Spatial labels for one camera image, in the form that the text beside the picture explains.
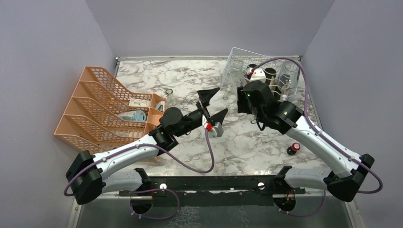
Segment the clear square glass bottle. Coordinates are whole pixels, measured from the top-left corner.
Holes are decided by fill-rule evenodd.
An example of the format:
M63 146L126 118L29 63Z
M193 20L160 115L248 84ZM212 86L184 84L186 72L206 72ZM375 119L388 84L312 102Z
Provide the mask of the clear square glass bottle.
M174 94L174 91L171 88L166 89L165 95L166 95L166 101L165 101L166 111L171 107L180 108L181 101L179 97Z

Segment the green wine bottle white label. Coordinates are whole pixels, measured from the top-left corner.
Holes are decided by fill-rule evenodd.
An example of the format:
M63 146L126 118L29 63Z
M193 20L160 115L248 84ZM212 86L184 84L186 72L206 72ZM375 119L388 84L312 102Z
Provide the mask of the green wine bottle white label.
M247 67L247 71L250 71L251 69L253 69L256 66L257 66L256 64L249 64Z

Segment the green wine bottle dark label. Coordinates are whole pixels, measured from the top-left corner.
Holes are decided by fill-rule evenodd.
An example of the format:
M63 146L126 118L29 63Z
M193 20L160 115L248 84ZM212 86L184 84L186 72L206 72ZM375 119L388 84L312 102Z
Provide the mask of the green wine bottle dark label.
M265 84L267 84L271 89L277 85L277 71L273 68L265 68L264 73L266 76Z

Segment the clear bottle with silver cap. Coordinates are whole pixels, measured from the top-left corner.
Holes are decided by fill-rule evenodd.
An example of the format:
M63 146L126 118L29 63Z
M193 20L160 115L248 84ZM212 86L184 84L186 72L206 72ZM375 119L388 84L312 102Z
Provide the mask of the clear bottle with silver cap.
M282 63L278 77L278 87L281 89L279 100L291 101L296 93L299 80L299 67L292 61Z

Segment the tall clear glass bottle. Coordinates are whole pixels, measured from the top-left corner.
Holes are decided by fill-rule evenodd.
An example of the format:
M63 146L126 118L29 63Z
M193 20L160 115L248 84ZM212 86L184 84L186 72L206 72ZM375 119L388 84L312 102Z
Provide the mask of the tall clear glass bottle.
M257 116L256 116L256 115L253 115L253 116L250 118L249 121L250 121L251 124L256 124L256 123L258 122Z

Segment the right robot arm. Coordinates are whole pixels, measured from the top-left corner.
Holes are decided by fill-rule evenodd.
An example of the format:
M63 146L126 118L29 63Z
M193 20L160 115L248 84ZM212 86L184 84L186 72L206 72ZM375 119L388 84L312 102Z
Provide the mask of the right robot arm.
M274 180L280 193L290 189L326 190L339 200L351 202L364 182L374 158L359 155L321 131L292 102L275 101L269 86L259 80L237 87L238 113L253 114L258 128L277 130L305 146L325 164L326 169L284 167Z

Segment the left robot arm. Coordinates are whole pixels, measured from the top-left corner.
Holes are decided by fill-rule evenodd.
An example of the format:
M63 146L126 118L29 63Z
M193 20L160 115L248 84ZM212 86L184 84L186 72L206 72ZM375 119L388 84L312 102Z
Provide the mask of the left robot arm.
M109 180L115 172L136 162L167 154L182 166L185 164L170 153L179 143L178 137L188 135L202 127L205 137L221 137L222 123L228 113L225 108L210 115L207 107L220 88L198 90L196 110L183 115L177 107L169 107L159 119L160 124L140 139L110 151L91 154L80 152L66 172L67 186L63 194L74 197L77 204L83 205L95 200L111 187L122 184L117 179Z

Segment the blue white stapler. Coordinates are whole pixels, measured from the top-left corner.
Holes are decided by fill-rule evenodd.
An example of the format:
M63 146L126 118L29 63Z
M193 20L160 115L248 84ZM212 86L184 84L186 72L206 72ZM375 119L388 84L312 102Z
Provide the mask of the blue white stapler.
M164 112L166 106L166 102L164 100L160 101L157 106L155 107L156 110L160 112Z

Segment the red and black stopper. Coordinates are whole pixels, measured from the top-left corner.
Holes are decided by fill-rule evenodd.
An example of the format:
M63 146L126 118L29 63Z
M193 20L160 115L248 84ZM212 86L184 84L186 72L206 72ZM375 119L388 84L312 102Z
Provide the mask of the red and black stopper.
M301 148L301 145L297 142L293 143L291 146L289 146L286 150L287 154L290 156L294 156Z

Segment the blue correction tape package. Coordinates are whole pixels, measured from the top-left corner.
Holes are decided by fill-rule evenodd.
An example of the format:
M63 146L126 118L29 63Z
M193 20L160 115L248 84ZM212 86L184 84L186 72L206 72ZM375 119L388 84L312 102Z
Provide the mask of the blue correction tape package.
M136 121L136 122L145 122L147 119L147 115L143 110L123 112L118 114L117 116L122 120Z

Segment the white card box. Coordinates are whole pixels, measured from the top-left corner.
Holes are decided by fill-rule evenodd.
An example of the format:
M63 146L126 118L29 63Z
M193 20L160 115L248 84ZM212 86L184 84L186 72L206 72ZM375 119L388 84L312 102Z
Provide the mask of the white card box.
M151 101L137 99L137 98L130 98L128 105L131 107L150 107Z

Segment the orange plastic file organizer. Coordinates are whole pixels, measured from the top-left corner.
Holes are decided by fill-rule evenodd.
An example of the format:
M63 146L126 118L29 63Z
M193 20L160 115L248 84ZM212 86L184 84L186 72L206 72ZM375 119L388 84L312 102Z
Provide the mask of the orange plastic file organizer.
M150 107L131 107L130 98L151 101ZM159 125L163 112L155 109L163 97L129 91L108 70L87 66L65 108L54 135L77 151L106 152L132 143ZM143 110L145 122L126 121L117 115Z

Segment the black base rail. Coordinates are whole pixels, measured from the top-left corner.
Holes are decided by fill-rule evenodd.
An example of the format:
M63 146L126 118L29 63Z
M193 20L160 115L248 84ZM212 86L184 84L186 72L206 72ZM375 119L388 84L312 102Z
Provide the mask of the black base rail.
M288 186L281 175L251 176L151 176L138 190L121 190L118 195L136 206L273 206L274 197L285 201L301 188Z

